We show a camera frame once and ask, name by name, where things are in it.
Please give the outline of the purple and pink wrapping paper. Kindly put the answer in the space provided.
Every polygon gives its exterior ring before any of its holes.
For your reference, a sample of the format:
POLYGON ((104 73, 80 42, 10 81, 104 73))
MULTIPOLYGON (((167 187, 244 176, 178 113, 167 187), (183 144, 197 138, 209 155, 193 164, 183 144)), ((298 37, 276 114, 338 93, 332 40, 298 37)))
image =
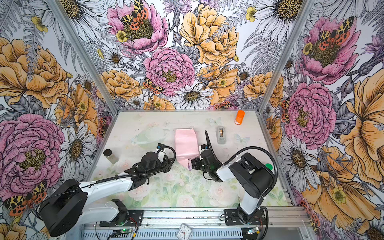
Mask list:
POLYGON ((194 129, 177 129, 175 131, 175 147, 178 163, 191 171, 192 160, 200 155, 194 129))

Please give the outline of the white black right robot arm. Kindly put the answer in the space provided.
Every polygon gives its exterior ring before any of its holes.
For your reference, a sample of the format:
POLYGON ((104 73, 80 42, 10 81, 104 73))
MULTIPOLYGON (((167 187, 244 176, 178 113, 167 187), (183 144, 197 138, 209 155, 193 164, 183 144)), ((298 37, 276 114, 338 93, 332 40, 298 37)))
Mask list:
POLYGON ((257 225, 263 223, 262 216, 267 214, 262 211, 262 202, 278 180, 276 160, 267 150, 256 146, 246 147, 223 164, 213 150, 205 148, 199 157, 191 161, 191 169, 208 174, 209 180, 218 183, 236 179, 243 187, 245 194, 235 212, 233 225, 249 225, 253 221, 257 225), (248 153, 248 150, 257 150, 267 155, 273 163, 273 170, 248 153))

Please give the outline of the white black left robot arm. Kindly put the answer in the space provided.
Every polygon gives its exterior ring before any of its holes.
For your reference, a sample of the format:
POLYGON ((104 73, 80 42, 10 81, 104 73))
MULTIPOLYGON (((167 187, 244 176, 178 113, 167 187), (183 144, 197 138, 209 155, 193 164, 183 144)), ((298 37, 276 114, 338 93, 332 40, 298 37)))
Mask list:
POLYGON ((169 172, 175 160, 158 150, 146 153, 139 163, 114 177, 91 182, 69 179, 42 202, 38 213, 51 237, 59 237, 75 226, 93 222, 123 226, 129 221, 130 214, 121 200, 113 199, 105 204, 97 201, 149 183, 150 177, 169 172))

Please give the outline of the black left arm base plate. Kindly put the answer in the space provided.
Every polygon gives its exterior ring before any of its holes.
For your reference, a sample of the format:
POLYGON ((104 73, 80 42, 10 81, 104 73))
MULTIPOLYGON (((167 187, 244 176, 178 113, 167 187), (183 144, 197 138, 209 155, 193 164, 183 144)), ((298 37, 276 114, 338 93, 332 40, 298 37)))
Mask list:
POLYGON ((119 212, 111 221, 101 221, 100 227, 140 227, 144 217, 144 210, 127 210, 119 212))

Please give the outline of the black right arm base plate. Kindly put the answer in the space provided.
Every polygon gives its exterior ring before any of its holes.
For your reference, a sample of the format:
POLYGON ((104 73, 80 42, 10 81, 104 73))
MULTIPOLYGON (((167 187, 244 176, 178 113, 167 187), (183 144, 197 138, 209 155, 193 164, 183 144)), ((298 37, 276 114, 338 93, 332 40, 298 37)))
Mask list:
POLYGON ((227 226, 265 226, 267 214, 264 210, 256 209, 252 214, 246 214, 242 209, 225 209, 224 218, 227 226))

